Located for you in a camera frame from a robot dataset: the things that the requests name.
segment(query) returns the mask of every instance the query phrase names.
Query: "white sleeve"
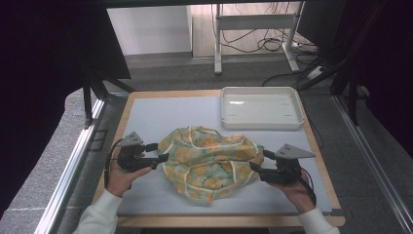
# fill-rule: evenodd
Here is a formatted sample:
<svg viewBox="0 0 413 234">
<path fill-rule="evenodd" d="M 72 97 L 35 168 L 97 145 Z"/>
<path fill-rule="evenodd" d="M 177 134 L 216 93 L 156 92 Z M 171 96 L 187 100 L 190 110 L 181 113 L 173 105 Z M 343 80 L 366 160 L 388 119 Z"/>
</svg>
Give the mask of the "white sleeve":
<svg viewBox="0 0 413 234">
<path fill-rule="evenodd" d="M 100 198 L 85 209 L 73 233 L 115 233 L 117 211 L 121 202 L 122 198 L 104 190 Z"/>
<path fill-rule="evenodd" d="M 307 234 L 340 233 L 337 227 L 331 226 L 331 224 L 325 220 L 324 215 L 322 215 L 322 212 L 318 208 L 299 215 L 298 219 L 300 219 L 300 222 Z"/>
</svg>

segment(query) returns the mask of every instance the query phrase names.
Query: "white tray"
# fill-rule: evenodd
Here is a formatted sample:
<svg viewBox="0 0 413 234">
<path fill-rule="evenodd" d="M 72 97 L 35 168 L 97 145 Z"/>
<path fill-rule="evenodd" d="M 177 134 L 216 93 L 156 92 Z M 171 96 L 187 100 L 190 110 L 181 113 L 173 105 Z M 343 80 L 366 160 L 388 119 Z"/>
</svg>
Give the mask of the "white tray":
<svg viewBox="0 0 413 234">
<path fill-rule="evenodd" d="M 290 87 L 227 87 L 221 91 L 222 124 L 233 130 L 295 131 L 304 123 Z"/>
</svg>

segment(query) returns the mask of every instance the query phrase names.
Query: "human hand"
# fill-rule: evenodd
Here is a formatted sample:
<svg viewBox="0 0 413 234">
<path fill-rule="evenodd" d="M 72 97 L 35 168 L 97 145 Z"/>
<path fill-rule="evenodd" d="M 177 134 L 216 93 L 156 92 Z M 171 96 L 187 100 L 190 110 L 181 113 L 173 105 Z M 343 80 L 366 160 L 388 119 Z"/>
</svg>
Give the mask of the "human hand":
<svg viewBox="0 0 413 234">
<path fill-rule="evenodd" d="M 303 170 L 301 170 L 301 177 L 308 183 L 309 179 L 307 177 L 307 174 Z M 273 187 L 280 189 L 300 214 L 309 212 L 316 207 L 307 189 L 298 181 L 287 185 L 270 182 L 267 183 Z"/>
<path fill-rule="evenodd" d="M 115 148 L 115 150 L 113 150 L 112 158 L 116 159 L 120 151 L 121 148 Z M 117 197 L 123 197 L 124 193 L 128 191 L 135 179 L 145 176 L 151 171 L 152 169 L 148 167 L 134 173 L 127 173 L 121 168 L 121 166 L 119 166 L 117 160 L 111 160 L 109 181 L 107 183 L 106 190 Z"/>
</svg>

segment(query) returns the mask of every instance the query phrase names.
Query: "metal frame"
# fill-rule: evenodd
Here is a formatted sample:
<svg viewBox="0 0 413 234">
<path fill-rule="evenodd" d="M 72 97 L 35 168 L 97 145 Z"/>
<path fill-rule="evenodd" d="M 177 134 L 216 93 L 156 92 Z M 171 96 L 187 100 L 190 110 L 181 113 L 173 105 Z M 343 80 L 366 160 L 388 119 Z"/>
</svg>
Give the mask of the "metal frame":
<svg viewBox="0 0 413 234">
<path fill-rule="evenodd" d="M 289 28 L 288 37 L 282 43 L 282 49 L 288 60 L 292 72 L 298 72 L 299 68 L 291 52 L 292 39 L 297 29 L 300 14 L 304 2 L 300 2 L 294 14 L 276 15 L 250 15 L 250 16 L 221 16 L 221 4 L 216 4 L 216 35 L 215 35 L 215 67 L 216 75 L 222 74 L 222 53 L 221 53 L 221 30 L 243 30 L 243 29 L 269 29 L 269 28 Z"/>
<path fill-rule="evenodd" d="M 99 116 L 103 105 L 104 101 L 100 99 L 97 100 L 94 104 L 92 112 L 94 119 Z M 82 130 L 82 132 L 80 133 L 78 141 L 76 142 L 72 154 L 70 155 L 69 161 L 67 162 L 66 167 L 64 168 L 64 171 L 57 183 L 52 198 L 49 201 L 49 204 L 46 207 L 42 218 L 39 221 L 39 224 L 37 225 L 37 228 L 34 232 L 35 234 L 47 234 L 53 228 L 57 214 L 60 210 L 60 206 L 65 198 L 67 190 L 70 187 L 73 177 L 75 176 L 79 162 L 82 160 L 86 146 L 92 136 L 93 131 L 94 124 L 91 124 L 88 128 Z"/>
<path fill-rule="evenodd" d="M 389 202 L 390 207 L 394 211 L 395 217 L 399 221 L 401 227 L 406 234 L 413 233 L 413 218 L 409 209 L 401 199 L 397 190 L 394 188 L 393 184 L 390 182 L 385 171 L 383 170 L 380 162 L 377 160 L 376 155 L 365 139 L 361 129 L 356 126 L 350 116 L 347 114 L 347 106 L 342 98 L 333 96 L 333 100 L 339 108 L 339 112 L 344 119 L 347 127 L 350 130 L 353 138 L 360 149 L 362 156 L 364 157 L 365 162 L 370 168 L 371 173 L 377 180 L 379 187 L 382 189 L 383 194 Z"/>
</svg>

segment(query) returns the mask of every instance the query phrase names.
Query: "light blue surface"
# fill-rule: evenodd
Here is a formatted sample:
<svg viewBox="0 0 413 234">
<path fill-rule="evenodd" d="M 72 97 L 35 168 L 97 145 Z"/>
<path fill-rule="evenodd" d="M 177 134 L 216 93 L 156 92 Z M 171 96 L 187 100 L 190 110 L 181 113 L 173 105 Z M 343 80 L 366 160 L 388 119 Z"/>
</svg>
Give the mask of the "light blue surface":
<svg viewBox="0 0 413 234">
<path fill-rule="evenodd" d="M 145 143 L 159 142 L 177 128 L 206 126 L 223 135 L 244 135 L 271 151 L 285 143 L 310 151 L 303 128 L 283 131 L 228 131 L 221 125 L 220 97 L 137 98 L 123 136 L 136 131 Z M 146 157 L 156 154 L 146 153 Z M 316 162 L 300 159 L 301 166 L 313 178 L 318 207 L 331 212 Z M 264 168 L 274 168 L 275 161 L 265 159 Z M 136 180 L 124 195 L 118 214 L 122 215 L 266 215 L 296 214 L 292 204 L 277 188 L 258 179 L 239 188 L 228 197 L 212 203 L 179 194 L 165 176 L 162 165 Z"/>
</svg>

